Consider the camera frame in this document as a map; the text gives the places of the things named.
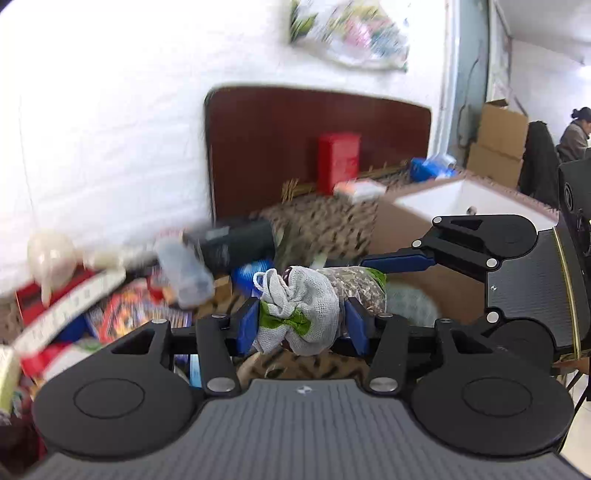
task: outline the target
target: woman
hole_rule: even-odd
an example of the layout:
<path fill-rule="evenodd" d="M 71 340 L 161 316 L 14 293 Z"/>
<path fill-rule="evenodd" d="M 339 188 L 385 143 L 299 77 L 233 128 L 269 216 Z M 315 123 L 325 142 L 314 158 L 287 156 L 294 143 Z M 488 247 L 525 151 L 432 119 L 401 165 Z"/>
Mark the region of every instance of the woman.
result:
<path fill-rule="evenodd" d="M 558 155 L 563 162 L 584 159 L 589 147 L 591 108 L 586 106 L 581 110 L 573 110 L 571 117 L 574 121 L 564 131 L 557 147 Z"/>

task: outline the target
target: plastic container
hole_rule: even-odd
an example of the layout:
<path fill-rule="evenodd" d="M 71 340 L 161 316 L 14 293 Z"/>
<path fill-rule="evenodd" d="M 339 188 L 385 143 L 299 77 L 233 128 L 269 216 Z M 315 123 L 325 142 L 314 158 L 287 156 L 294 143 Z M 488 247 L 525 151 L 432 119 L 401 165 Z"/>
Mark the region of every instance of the plastic container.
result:
<path fill-rule="evenodd" d="M 49 305 L 51 292 L 63 288 L 72 278 L 77 254 L 72 241 L 63 233 L 42 230 L 27 245 L 29 269 L 41 287 L 41 302 Z"/>
<path fill-rule="evenodd" d="M 155 245 L 158 262 L 177 295 L 178 305 L 189 309 L 213 297 L 213 276 L 193 251 L 173 237 L 161 238 Z"/>

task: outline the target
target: mesh bag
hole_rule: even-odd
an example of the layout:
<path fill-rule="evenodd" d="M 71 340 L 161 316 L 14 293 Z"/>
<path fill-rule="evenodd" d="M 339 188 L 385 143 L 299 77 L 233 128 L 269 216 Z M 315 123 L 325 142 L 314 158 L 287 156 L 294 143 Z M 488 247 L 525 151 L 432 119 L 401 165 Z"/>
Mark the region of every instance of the mesh bag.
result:
<path fill-rule="evenodd" d="M 285 339 L 297 355 L 317 355 L 335 341 L 339 298 L 330 281 L 315 270 L 292 267 L 287 282 L 275 268 L 255 274 L 261 313 L 255 347 L 272 352 Z"/>

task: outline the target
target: jacket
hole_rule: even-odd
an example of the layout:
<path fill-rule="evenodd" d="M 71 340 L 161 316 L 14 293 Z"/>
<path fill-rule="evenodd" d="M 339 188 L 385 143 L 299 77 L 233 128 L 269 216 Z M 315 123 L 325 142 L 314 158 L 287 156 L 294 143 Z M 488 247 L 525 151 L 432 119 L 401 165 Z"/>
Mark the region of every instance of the jacket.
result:
<path fill-rule="evenodd" d="M 589 136 L 584 132 L 581 123 L 578 120 L 571 122 L 562 134 L 557 147 L 560 159 L 563 162 L 584 159 L 589 147 L 588 140 Z"/>
<path fill-rule="evenodd" d="M 530 123 L 519 177 L 520 192 L 557 209 L 559 164 L 560 159 L 546 124 Z"/>

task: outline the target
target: white wall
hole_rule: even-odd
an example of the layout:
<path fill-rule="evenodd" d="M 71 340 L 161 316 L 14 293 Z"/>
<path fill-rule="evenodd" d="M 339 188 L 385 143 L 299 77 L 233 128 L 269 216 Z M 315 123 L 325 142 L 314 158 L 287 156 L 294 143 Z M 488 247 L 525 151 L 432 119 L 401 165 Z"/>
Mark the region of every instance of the white wall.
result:
<path fill-rule="evenodd" d="M 591 79 L 580 75 L 581 64 L 560 53 L 522 41 L 513 42 L 511 88 L 530 122 L 542 120 L 558 144 L 572 121 L 573 109 L 591 107 Z"/>
<path fill-rule="evenodd" d="M 203 99 L 213 86 L 405 99 L 431 108 L 434 144 L 444 0 L 414 0 L 407 74 L 349 70 L 290 47 L 289 3 L 14 0 L 4 10 L 0 293 L 27 278 L 37 228 L 91 248 L 209 219 Z"/>

